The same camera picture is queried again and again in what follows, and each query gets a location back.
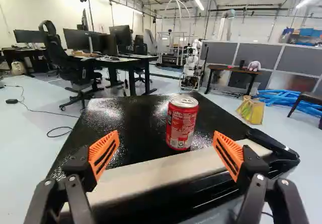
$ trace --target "black office chair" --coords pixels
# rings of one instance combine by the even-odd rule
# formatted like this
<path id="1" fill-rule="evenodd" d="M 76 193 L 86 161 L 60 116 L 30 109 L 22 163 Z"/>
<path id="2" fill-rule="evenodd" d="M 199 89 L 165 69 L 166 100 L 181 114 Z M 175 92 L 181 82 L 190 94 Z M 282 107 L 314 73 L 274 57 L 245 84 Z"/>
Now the black office chair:
<path id="1" fill-rule="evenodd" d="M 134 39 L 134 54 L 143 54 L 147 55 L 147 45 L 143 43 L 143 35 L 136 35 Z M 141 77 L 144 74 L 144 67 L 135 67 L 134 72 L 139 75 L 139 77 L 135 78 L 135 82 L 143 82 L 145 83 L 145 79 Z"/>
<path id="2" fill-rule="evenodd" d="M 143 35 L 136 35 L 133 45 L 134 54 L 147 55 L 147 44 L 143 42 Z"/>
<path id="3" fill-rule="evenodd" d="M 97 87 L 100 82 L 99 79 L 102 79 L 102 74 L 94 72 L 95 59 L 68 56 L 61 46 L 60 37 L 56 34 L 56 28 L 51 21 L 43 21 L 38 28 L 42 32 L 44 43 L 53 65 L 59 69 L 60 77 L 71 82 L 72 87 L 66 87 L 65 89 L 77 93 L 76 97 L 69 97 L 70 101 L 60 105 L 59 108 L 64 111 L 66 106 L 81 101 L 84 109 L 85 100 L 93 97 L 94 92 L 103 90 L 103 88 Z M 90 86 L 92 86 L 91 90 L 82 92 L 82 90 Z"/>

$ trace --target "bag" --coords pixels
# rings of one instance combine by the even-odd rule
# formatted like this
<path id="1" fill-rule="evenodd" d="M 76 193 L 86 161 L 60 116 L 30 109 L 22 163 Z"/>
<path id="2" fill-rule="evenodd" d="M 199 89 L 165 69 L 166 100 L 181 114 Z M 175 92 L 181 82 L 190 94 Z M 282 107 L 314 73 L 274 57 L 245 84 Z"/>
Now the bag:
<path id="1" fill-rule="evenodd" d="M 252 100 L 250 96 L 244 96 L 244 101 L 236 112 L 250 124 L 262 124 L 264 102 Z"/>

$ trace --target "gray floor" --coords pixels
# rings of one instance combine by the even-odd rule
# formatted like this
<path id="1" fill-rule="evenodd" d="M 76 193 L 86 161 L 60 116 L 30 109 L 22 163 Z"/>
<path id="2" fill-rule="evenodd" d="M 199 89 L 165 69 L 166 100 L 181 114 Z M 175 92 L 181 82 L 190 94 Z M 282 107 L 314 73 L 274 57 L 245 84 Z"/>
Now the gray floor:
<path id="1" fill-rule="evenodd" d="M 124 75 L 125 73 L 121 71 L 121 80 L 125 78 Z M 151 78 L 152 87 L 158 88 L 155 94 L 179 92 L 178 80 Z M 3 82 L 7 85 L 23 86 L 25 103 L 30 109 L 61 113 L 58 105 L 68 101 L 69 96 L 73 95 L 63 88 L 69 83 L 55 78 L 47 81 L 44 79 L 46 76 L 42 80 L 18 76 L 5 78 Z M 144 84 L 137 83 L 137 86 L 137 93 L 143 93 Z M 20 94 L 20 88 L 0 89 L 2 119 L 0 164 L 3 173 L 0 183 L 2 197 L 0 213 L 3 223 L 23 222 L 36 184 L 46 176 L 67 138 L 67 135 L 47 138 L 46 132 L 59 126 L 73 127 L 77 121 L 71 117 L 29 112 L 21 104 L 5 103 L 6 99 L 19 98 Z M 122 90 L 107 89 L 101 96 L 122 95 Z M 241 119 L 235 112 L 242 102 L 240 99 L 215 94 L 208 94 L 205 97 Z M 68 106 L 64 113 L 80 116 L 79 109 L 80 104 L 73 104 Z M 310 223 L 320 223 L 322 192 L 319 191 L 321 175 L 317 163 L 322 153 L 322 130 L 317 128 L 319 119 L 298 111 L 295 111 L 291 118 L 287 118 L 288 112 L 288 107 L 266 107 L 263 124 L 255 127 L 295 149 L 301 155 L 301 163 L 289 178 L 299 189 Z M 273 222 L 263 217 L 262 223 Z"/>

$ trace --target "red soda can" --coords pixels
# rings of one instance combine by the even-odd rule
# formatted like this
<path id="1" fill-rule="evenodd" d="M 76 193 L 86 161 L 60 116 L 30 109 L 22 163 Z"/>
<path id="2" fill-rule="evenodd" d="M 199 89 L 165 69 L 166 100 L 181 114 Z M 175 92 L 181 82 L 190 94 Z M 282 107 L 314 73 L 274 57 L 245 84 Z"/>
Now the red soda can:
<path id="1" fill-rule="evenodd" d="M 190 148 L 195 130 L 198 101 L 189 96 L 173 97 L 168 106 L 166 143 L 175 150 Z"/>

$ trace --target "black textured tabletop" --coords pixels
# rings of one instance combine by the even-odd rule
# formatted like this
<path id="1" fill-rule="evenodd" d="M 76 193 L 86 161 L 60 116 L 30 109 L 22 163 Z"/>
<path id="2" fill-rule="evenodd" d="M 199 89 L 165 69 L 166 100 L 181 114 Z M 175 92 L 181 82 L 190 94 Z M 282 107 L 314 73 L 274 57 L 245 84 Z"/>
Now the black textured tabletop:
<path id="1" fill-rule="evenodd" d="M 211 146 L 215 130 L 233 140 L 245 137 L 249 130 L 246 124 L 197 92 L 185 94 L 199 102 L 194 138 L 189 151 Z M 48 175 L 61 178 L 61 165 L 70 155 L 113 130 L 118 130 L 120 147 L 108 168 L 181 153 L 169 148 L 165 142 L 168 103 L 175 95 L 177 94 L 90 100 Z"/>

